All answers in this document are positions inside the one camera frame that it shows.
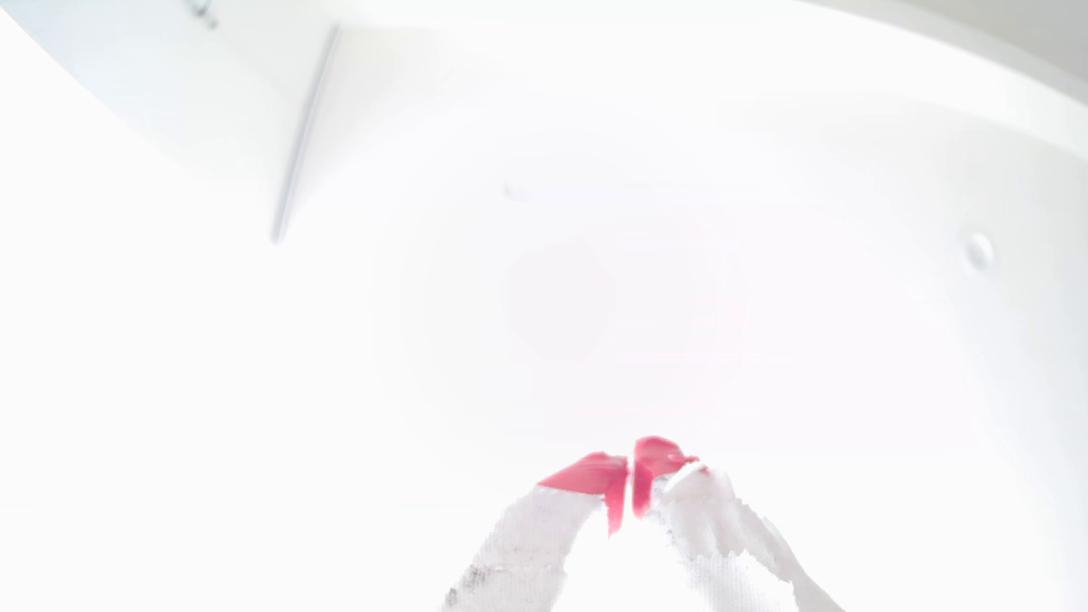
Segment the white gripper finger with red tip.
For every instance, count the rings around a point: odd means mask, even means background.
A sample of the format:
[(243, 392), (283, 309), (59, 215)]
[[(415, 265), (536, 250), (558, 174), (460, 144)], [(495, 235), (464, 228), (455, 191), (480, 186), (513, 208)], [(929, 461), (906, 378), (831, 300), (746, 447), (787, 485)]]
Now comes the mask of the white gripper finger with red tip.
[(621, 529), (629, 477), (628, 457), (593, 452), (539, 480), (500, 513), (441, 610), (551, 611), (588, 522)]
[(727, 474), (672, 440), (636, 439), (632, 509), (660, 535), (705, 611), (842, 611)]

